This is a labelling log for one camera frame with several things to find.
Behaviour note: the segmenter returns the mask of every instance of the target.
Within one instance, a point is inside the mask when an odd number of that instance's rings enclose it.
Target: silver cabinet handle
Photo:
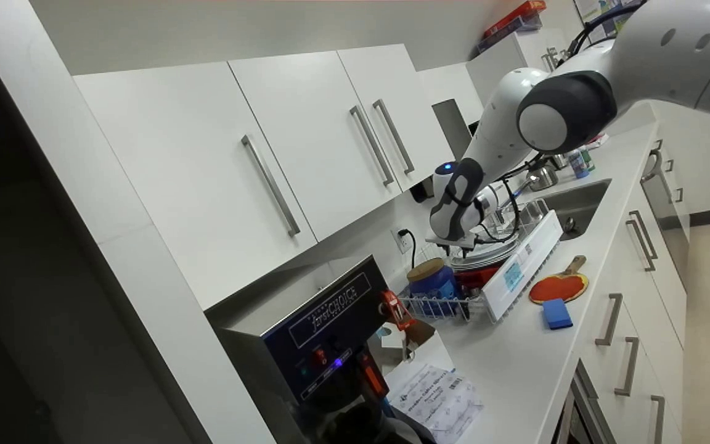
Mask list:
[[[373,105],[379,111],[379,115],[383,115],[390,136],[394,137],[394,143],[396,143],[396,147],[400,147],[400,153],[403,153],[403,159],[404,159],[404,164],[406,164],[406,168],[404,168],[404,174],[414,172],[414,162],[413,162],[413,158],[409,158],[409,153],[406,153],[406,146],[404,146],[404,140],[403,140],[403,136],[400,136],[400,131],[396,131],[396,126],[394,126],[394,119],[390,115],[384,101],[379,99],[379,101],[374,101]]]
[[[649,247],[647,247],[647,240],[642,233],[642,226],[633,220],[626,220],[626,224],[633,228],[636,240],[642,241],[644,257],[649,262],[647,270],[655,270],[655,263],[653,263],[653,258],[649,253]]]
[[[257,150],[257,146],[251,143],[251,137],[245,136],[245,137],[241,137],[241,146],[251,153],[254,162],[257,162],[257,169],[258,169],[258,174],[262,174],[262,180],[265,180],[265,185],[267,185],[273,205],[282,210],[286,232],[288,232],[290,236],[300,233],[299,220],[290,215],[290,210],[288,210],[288,205],[286,205],[286,199],[283,199],[283,195],[282,195],[282,188],[278,188],[273,172],[267,168],[267,162],[265,162],[262,153]]]
[[[647,236],[647,241],[649,241],[649,249],[652,249],[652,258],[658,258],[658,253],[655,253],[655,247],[653,247],[653,241],[652,241],[652,233],[649,233],[649,226],[647,226],[647,220],[644,220],[644,215],[642,215],[639,210],[631,210],[629,215],[633,215],[633,217],[636,217],[636,221],[642,221],[644,236]]]
[[[613,336],[617,336],[625,294],[611,294],[609,298],[617,301],[617,302],[611,302],[611,314],[609,314],[609,322],[607,322],[604,337],[597,337],[597,346],[599,346],[599,348],[602,348],[602,346],[609,348],[611,339],[613,339]]]
[[[652,394],[652,401],[655,401],[655,431],[653,431],[653,444],[664,441],[666,434],[666,397]]]
[[[639,352],[642,352],[642,337],[626,337],[626,343],[631,346],[631,354],[629,354],[629,369],[626,369],[625,386],[617,386],[617,394],[618,394],[618,397],[631,397],[636,357],[639,357]]]
[[[352,108],[351,108],[351,115],[358,121],[364,140],[371,143],[378,162],[379,162],[379,169],[383,169],[383,174],[384,174],[383,185],[384,185],[384,188],[393,185],[393,183],[394,183],[394,174],[393,174],[390,168],[387,168],[387,159],[384,159],[384,154],[383,154],[383,150],[379,150],[379,146],[378,146],[378,137],[374,137],[373,127],[364,122],[364,115],[362,115],[360,105],[352,105]]]

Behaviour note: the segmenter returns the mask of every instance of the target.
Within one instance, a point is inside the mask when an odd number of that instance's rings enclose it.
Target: kitchen appliance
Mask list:
[[[664,153],[658,147],[652,150],[642,185],[652,205],[653,220],[662,228],[662,236],[666,240],[666,247],[671,252],[675,270],[678,275],[686,275],[686,258],[690,241],[686,240],[684,224],[678,220],[673,195],[662,168],[664,162],[666,162]]]
[[[576,363],[553,444],[617,444],[583,363]]]
[[[368,349],[384,290],[373,257],[339,258],[273,274],[210,318],[277,441],[433,441],[390,410]]]

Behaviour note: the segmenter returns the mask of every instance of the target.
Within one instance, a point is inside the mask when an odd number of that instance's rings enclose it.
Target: paper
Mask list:
[[[456,369],[404,360],[384,379],[387,401],[424,425],[440,444],[456,444],[484,410],[474,385]]]

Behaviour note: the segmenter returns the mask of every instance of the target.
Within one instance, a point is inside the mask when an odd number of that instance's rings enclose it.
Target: white countertop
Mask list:
[[[576,240],[559,241],[538,274],[558,274],[575,253],[588,257],[583,270],[592,285],[585,295],[567,302],[575,320],[572,328],[548,330],[539,306],[531,302],[527,295],[521,295],[501,322],[484,318],[469,325],[440,325],[454,365],[484,397],[484,415],[462,444],[551,444],[579,360],[592,288],[602,274],[609,274],[604,270],[604,262],[613,240],[611,233],[625,221],[625,206],[647,164],[655,133],[658,126],[652,108],[636,105],[609,131],[607,143],[592,153],[597,169],[590,177],[548,189],[563,191],[611,180],[590,228]]]

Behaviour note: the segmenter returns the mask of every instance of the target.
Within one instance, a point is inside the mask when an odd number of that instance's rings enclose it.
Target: electronic device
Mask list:
[[[277,441],[430,441],[424,426],[384,415],[387,383],[368,349],[384,290],[373,257],[339,258],[273,274],[241,294],[254,298],[245,309],[212,318]]]

